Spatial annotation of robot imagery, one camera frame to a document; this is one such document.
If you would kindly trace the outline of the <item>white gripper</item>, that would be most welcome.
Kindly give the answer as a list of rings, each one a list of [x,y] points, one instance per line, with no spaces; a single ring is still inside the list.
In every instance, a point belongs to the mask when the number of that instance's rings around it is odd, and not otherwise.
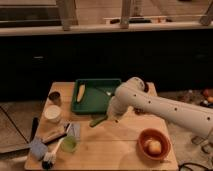
[[[113,96],[107,108],[107,116],[109,120],[117,121],[126,113],[128,106],[121,103],[117,97]]]

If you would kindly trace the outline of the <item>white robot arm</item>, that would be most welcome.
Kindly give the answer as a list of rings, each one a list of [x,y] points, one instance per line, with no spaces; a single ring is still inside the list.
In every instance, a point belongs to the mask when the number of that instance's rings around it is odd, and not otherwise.
[[[190,130],[213,142],[213,109],[149,95],[146,83],[132,77],[115,90],[107,108],[108,116],[122,116],[132,106]]]

